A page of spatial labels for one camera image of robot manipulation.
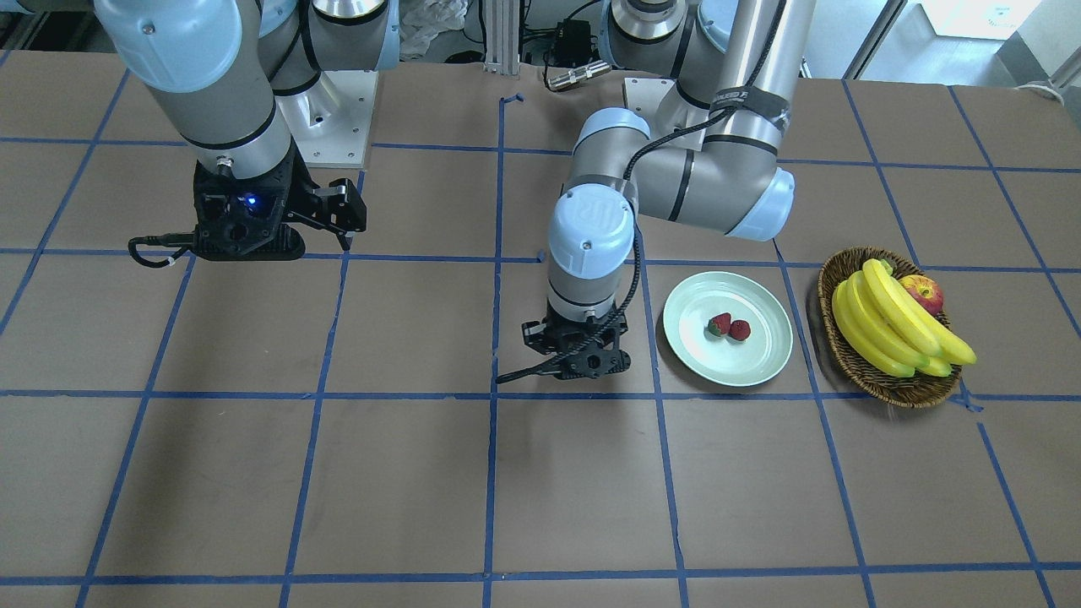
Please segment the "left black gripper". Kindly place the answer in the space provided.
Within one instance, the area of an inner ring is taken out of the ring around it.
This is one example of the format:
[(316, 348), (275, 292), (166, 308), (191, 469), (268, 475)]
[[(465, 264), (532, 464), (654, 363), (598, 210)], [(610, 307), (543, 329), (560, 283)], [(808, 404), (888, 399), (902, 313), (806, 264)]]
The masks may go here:
[(619, 347), (627, 332), (625, 312), (612, 307), (603, 317), (589, 315), (584, 322), (572, 322), (548, 307), (539, 322), (521, 326), (529, 349), (548, 356), (521, 371), (521, 376), (599, 378), (630, 368), (632, 358)]

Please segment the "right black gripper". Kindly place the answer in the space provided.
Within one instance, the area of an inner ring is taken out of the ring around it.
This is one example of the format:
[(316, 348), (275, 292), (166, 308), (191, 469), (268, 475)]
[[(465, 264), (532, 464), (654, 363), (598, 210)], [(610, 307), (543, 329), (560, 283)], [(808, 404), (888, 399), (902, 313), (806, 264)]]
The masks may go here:
[(320, 187), (293, 144), (273, 170), (254, 179), (193, 167), (193, 254), (204, 259), (298, 259), (306, 252), (298, 222), (333, 232), (350, 251), (356, 232), (368, 229), (368, 206), (353, 181)]

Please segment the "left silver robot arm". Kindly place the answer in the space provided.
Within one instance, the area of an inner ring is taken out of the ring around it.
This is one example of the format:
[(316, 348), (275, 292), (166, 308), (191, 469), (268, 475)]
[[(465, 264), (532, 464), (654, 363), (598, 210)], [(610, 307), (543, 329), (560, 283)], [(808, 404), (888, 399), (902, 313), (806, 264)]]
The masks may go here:
[(610, 107), (584, 121), (548, 230), (547, 308), (522, 327), (545, 360), (503, 374), (608, 376), (619, 349), (633, 274), (644, 261), (638, 219), (771, 240), (795, 203), (780, 143), (806, 50), (813, 1), (609, 1), (602, 57), (671, 81), (651, 117)]

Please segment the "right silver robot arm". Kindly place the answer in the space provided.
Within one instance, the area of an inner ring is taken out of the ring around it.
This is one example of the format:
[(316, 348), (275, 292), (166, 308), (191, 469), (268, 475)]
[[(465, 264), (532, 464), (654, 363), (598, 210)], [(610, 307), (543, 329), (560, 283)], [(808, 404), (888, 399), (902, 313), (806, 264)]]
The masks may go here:
[(341, 250), (368, 228), (352, 180), (322, 187), (301, 134), (346, 122), (328, 72), (391, 69), (400, 57), (397, 1), (94, 1), (120, 58), (192, 147), (192, 232), (134, 237), (128, 254), (162, 269), (208, 261), (293, 261), (297, 225), (335, 235)]

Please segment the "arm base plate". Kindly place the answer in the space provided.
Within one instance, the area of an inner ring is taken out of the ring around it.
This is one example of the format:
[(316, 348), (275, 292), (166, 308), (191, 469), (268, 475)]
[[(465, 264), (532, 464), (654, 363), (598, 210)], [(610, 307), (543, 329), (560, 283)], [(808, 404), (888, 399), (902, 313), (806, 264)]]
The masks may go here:
[(321, 72), (298, 94), (278, 96), (306, 166), (357, 169), (368, 164), (368, 142), (381, 72)]
[(626, 77), (622, 84), (624, 105), (641, 117), (652, 117), (673, 85), (672, 79)]

